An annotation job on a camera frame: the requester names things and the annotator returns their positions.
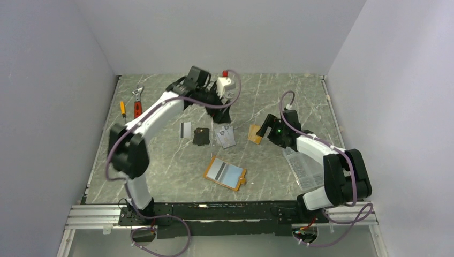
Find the orange leather card holder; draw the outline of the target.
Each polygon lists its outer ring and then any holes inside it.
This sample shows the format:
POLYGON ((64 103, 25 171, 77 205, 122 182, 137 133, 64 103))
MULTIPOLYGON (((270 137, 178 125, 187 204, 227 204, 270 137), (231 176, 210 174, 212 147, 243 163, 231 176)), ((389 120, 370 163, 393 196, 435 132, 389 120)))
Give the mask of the orange leather card holder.
POLYGON ((247 170, 228 163, 216 156, 212 157, 203 177, 233 191, 246 184, 247 170))

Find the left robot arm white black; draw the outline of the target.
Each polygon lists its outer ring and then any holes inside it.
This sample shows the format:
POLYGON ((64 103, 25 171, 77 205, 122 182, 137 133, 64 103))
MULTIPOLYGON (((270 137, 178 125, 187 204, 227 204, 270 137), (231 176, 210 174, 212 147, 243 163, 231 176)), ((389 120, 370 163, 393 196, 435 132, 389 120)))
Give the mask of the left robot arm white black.
POLYGON ((192 66, 188 75, 168 85, 150 108, 125 125, 115 124, 110 129, 106 167, 120 172, 116 179, 125 182, 128 202, 136 206, 132 216, 141 225, 150 223, 154 217, 154 199, 145 178, 149 166, 148 142, 169 120, 193 104, 205 107, 214 123, 231 122, 229 110, 234 102, 223 101, 223 96, 235 88, 235 82, 228 70, 213 83, 210 78, 210 72, 192 66))

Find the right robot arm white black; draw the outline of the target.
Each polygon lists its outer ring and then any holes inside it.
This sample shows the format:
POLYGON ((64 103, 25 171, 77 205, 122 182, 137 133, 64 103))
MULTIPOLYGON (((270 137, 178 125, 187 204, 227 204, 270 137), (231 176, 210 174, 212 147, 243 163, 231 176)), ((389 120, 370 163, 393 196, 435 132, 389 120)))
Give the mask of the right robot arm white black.
POLYGON ((372 185, 362 153, 338 148, 312 131, 302 130, 295 110, 284 110, 279 117, 268 114, 256 134, 279 147, 303 153, 322 166, 323 186, 297 197, 295 215, 299 221, 310 221, 316 210, 371 196, 372 185))

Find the grey credit card stack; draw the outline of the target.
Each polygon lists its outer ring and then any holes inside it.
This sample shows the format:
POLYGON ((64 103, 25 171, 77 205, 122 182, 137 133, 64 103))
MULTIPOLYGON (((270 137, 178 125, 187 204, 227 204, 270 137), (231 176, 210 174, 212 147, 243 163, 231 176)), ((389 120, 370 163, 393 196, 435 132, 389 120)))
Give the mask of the grey credit card stack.
POLYGON ((215 129, 215 136, 217 142, 222 146, 223 149, 236 145, 234 138, 234 129, 232 126, 222 126, 215 129))

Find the white striped credit card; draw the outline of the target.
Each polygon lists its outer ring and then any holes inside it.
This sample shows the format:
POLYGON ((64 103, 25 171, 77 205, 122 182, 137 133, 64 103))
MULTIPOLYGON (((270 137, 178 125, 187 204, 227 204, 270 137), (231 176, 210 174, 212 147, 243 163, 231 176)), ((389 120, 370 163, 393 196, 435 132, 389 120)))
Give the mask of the white striped credit card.
POLYGON ((181 122, 179 130, 180 138, 190 138, 192 135, 192 123, 191 122, 181 122))

